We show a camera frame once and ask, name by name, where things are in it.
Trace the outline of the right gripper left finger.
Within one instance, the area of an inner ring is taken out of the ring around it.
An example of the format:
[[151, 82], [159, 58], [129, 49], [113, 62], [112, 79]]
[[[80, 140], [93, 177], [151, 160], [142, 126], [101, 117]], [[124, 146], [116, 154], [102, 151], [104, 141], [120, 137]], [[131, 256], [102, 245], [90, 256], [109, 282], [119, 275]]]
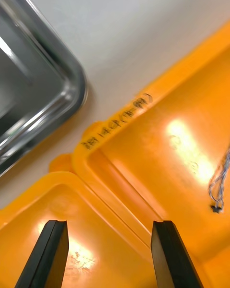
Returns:
[[67, 221], [47, 221], [15, 286], [62, 287], [68, 252]]

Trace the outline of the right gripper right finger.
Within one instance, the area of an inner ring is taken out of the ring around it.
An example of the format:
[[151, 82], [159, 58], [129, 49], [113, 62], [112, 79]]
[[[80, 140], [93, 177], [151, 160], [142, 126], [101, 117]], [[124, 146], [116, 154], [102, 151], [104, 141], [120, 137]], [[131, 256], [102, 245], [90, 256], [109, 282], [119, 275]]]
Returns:
[[153, 222], [151, 254], [157, 287], [203, 287], [177, 227], [172, 221]]

